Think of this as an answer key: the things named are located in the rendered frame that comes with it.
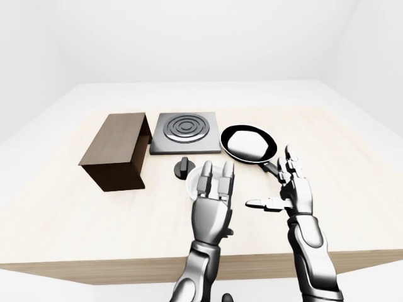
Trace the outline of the silver robot right hand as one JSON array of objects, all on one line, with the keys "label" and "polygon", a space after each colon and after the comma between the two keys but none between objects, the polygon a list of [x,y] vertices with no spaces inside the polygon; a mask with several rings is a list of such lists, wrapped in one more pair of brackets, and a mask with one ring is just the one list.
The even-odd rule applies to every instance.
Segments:
[{"label": "silver robot right hand", "polygon": [[279,157],[277,160],[276,178],[281,184],[279,198],[252,199],[245,205],[269,212],[286,210],[289,217],[312,215],[312,190],[291,145],[285,147],[285,156]]}]

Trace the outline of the silver robot left hand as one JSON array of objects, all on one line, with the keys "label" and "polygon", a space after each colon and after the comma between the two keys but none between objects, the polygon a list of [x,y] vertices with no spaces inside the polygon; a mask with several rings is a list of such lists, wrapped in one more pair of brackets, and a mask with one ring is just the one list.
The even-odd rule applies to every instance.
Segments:
[{"label": "silver robot left hand", "polygon": [[197,199],[193,203],[191,224],[196,241],[218,246],[223,238],[231,236],[231,201],[234,189],[234,163],[224,164],[217,187],[218,198],[211,198],[212,162],[206,161],[197,184]]}]

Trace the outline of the white bowl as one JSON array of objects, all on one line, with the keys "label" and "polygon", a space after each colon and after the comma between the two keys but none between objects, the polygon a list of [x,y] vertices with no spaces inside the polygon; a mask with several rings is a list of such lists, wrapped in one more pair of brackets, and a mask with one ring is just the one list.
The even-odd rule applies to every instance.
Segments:
[{"label": "white bowl", "polygon": [[[197,184],[199,177],[201,176],[203,166],[200,165],[198,167],[195,167],[187,176],[186,178],[186,191],[188,195],[190,196],[190,199],[192,201],[196,201],[197,199]],[[218,185],[219,185],[219,179],[222,176],[222,167],[213,165],[212,166],[212,181],[211,181],[211,190],[210,194],[208,195],[209,198],[212,199],[218,199],[219,194],[218,194]]]}]

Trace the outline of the dark brown wooden cabinet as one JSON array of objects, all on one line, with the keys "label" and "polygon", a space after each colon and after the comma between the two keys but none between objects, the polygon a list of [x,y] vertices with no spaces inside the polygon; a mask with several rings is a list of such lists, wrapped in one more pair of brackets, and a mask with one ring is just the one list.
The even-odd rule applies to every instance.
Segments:
[{"label": "dark brown wooden cabinet", "polygon": [[79,165],[104,192],[144,189],[140,174],[151,140],[145,113],[110,114]]}]

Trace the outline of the round black stove knob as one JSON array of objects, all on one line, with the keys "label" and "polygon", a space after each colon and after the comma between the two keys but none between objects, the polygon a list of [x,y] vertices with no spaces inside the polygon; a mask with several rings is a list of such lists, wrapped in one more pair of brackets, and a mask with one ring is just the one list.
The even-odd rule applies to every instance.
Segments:
[{"label": "round black stove knob", "polygon": [[174,166],[174,174],[178,179],[186,180],[190,171],[195,168],[195,164],[187,157],[183,157]]}]

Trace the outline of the black frying pan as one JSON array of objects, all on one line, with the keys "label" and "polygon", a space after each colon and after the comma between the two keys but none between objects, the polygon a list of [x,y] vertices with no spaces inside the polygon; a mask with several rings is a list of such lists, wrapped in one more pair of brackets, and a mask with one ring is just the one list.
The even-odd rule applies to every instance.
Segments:
[{"label": "black frying pan", "polygon": [[243,164],[256,164],[262,170],[278,176],[278,168],[270,160],[276,155],[278,146],[265,130],[247,124],[231,125],[220,136],[225,152]]}]

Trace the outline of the flat dark stove plate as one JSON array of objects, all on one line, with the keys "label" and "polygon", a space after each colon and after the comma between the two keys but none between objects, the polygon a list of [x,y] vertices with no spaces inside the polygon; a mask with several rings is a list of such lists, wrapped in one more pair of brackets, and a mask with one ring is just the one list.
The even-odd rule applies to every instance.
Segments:
[{"label": "flat dark stove plate", "polygon": [[149,153],[151,155],[221,153],[216,114],[161,113]]}]

